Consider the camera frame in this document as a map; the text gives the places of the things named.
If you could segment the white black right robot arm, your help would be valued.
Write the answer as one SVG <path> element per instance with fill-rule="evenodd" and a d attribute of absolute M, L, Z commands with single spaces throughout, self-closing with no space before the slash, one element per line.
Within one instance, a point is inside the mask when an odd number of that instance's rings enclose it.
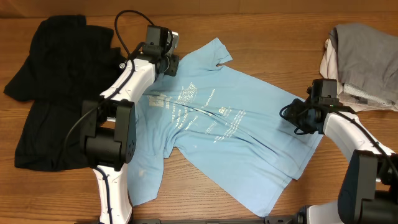
<path fill-rule="evenodd" d="M 295 99 L 279 114 L 295 126 L 296 135 L 328 136 L 349 162 L 338 200 L 303 207 L 289 223 L 397 223 L 397 154 L 377 141 L 350 107 Z"/>

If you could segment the light blue printed t-shirt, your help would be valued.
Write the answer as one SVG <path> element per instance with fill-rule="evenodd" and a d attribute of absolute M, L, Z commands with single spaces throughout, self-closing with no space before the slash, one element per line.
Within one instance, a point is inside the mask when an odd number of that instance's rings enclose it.
<path fill-rule="evenodd" d="M 294 95 L 227 67 L 231 59 L 213 39 L 141 96 L 127 178 L 133 205 L 157 197 L 173 148 L 260 217 L 300 178 L 322 136 L 296 135 L 279 114 Z"/>

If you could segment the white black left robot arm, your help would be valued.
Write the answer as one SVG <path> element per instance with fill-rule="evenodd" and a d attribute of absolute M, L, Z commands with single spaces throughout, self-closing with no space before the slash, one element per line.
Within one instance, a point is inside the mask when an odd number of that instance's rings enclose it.
<path fill-rule="evenodd" d="M 178 56 L 174 48 L 175 44 L 161 47 L 141 42 L 120 77 L 100 94 L 101 101 L 83 103 L 80 146 L 98 183 L 98 223 L 131 221 L 127 170 L 137 145 L 135 105 L 161 73 L 176 74 Z"/>

